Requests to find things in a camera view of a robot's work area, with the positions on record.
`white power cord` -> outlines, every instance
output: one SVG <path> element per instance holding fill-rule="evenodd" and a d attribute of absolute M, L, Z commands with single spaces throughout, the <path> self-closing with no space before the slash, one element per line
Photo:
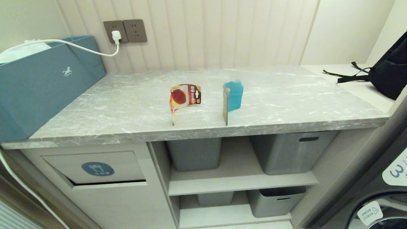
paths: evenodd
<path fill-rule="evenodd" d="M 22 180 L 11 170 L 9 164 L 3 156 L 3 151 L 0 149 L 0 160 L 6 168 L 7 172 L 31 195 L 33 195 L 66 229 L 70 229 L 68 225 L 39 197 L 33 190 L 31 190 Z"/>
<path fill-rule="evenodd" d="M 79 46 L 77 44 L 74 44 L 74 43 L 71 43 L 71 42 L 68 42 L 68 41 L 64 41 L 64 40 L 46 39 L 46 40 L 37 40 L 37 41 L 32 41 L 32 42 L 28 42 L 28 43 L 24 43 L 24 44 L 19 44 L 17 46 L 14 46 L 14 47 L 11 47 L 11 48 L 5 50 L 4 52 L 0 53 L 0 55 L 2 55 L 3 53 L 5 53 L 7 51 L 10 51 L 10 50 L 13 50 L 13 49 L 16 49 L 16 48 L 19 48 L 19 47 L 23 47 L 23 46 L 26 46 L 26 45 L 30 45 L 30 44 L 47 43 L 47 42 L 60 42 L 60 43 L 68 44 L 68 45 L 83 49 L 85 51 L 88 51 L 88 52 L 91 52 L 91 53 L 94 53 L 94 54 L 101 55 L 101 56 L 113 57 L 117 53 L 119 53 L 119 44 L 120 44 L 119 40 L 122 38 L 122 36 L 121 36 L 119 31 L 112 31 L 112 37 L 113 37 L 113 40 L 114 40 L 115 44 L 117 45 L 116 52 L 114 52 L 113 54 L 104 54 L 104 53 L 96 52 L 96 51 L 90 50 L 88 48 L 85 48 L 85 47 L 82 47 L 82 46 Z"/>

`blue storage box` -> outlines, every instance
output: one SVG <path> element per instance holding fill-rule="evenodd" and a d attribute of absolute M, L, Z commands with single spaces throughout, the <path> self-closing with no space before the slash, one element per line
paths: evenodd
<path fill-rule="evenodd" d="M 93 36 L 64 39 L 98 51 Z M 105 75 L 97 54 L 63 43 L 0 65 L 0 141 L 29 138 Z"/>

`white plug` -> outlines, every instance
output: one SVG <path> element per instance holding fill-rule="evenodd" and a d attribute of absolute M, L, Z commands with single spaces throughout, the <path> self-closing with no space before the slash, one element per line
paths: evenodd
<path fill-rule="evenodd" d="M 112 31 L 112 38 L 116 44 L 119 44 L 120 43 L 119 40 L 122 38 L 120 31 L 117 30 Z"/>

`gray storage bin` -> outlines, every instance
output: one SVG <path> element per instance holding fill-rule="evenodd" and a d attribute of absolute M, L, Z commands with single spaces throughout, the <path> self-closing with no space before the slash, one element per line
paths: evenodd
<path fill-rule="evenodd" d="M 197 194 L 198 203 L 203 207 L 222 206 L 232 203 L 234 192 Z"/>
<path fill-rule="evenodd" d="M 303 186 L 246 191 L 252 213 L 257 218 L 287 215 L 305 193 Z"/>
<path fill-rule="evenodd" d="M 167 141 L 175 169 L 179 172 L 216 169 L 221 144 L 222 138 Z"/>
<path fill-rule="evenodd" d="M 256 135 L 250 136 L 250 141 L 265 174 L 294 174 L 309 171 L 337 133 Z"/>

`wall outlet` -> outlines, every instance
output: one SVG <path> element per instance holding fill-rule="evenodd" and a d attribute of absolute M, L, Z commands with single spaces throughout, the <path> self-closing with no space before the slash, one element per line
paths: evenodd
<path fill-rule="evenodd" d="M 123 25 L 122 21 L 107 21 L 103 22 L 105 26 L 107 37 L 109 38 L 110 43 L 114 44 L 114 40 L 112 38 L 112 31 L 118 30 L 122 38 L 119 40 L 120 43 L 128 43 L 129 40 L 127 39 L 126 30 Z"/>
<path fill-rule="evenodd" d="M 124 20 L 123 24 L 129 42 L 146 42 L 147 34 L 142 19 Z"/>

